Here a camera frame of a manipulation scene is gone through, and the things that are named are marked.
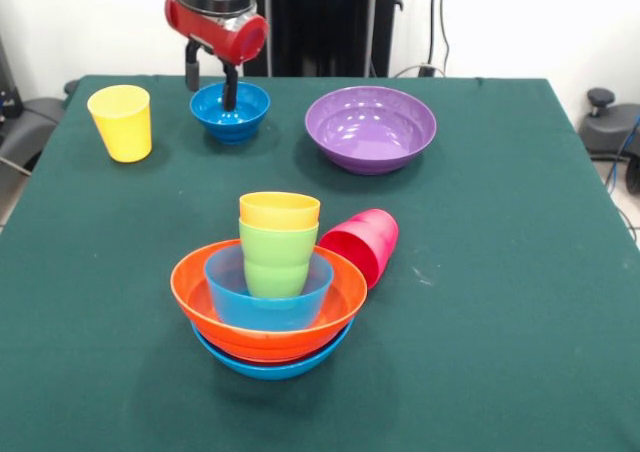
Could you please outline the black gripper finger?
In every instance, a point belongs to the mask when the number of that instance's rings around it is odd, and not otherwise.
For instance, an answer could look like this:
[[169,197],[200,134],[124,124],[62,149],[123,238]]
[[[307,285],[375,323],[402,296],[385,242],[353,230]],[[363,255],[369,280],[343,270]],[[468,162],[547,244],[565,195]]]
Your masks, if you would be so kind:
[[223,87],[222,104],[225,111],[233,111],[236,108],[238,71],[234,64],[223,61],[225,83]]
[[185,82],[190,91],[198,91],[200,88],[200,66],[198,52],[201,44],[197,41],[189,41],[185,48]]

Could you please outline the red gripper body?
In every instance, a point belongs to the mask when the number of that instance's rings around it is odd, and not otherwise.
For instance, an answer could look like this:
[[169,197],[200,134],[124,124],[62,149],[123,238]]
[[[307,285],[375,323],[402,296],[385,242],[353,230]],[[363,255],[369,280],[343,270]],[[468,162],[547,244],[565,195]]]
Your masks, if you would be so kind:
[[243,64],[259,55],[269,32],[266,19],[255,8],[222,18],[192,10],[179,0],[165,0],[165,16],[170,27],[188,40],[187,64],[197,62],[201,48],[227,63]]

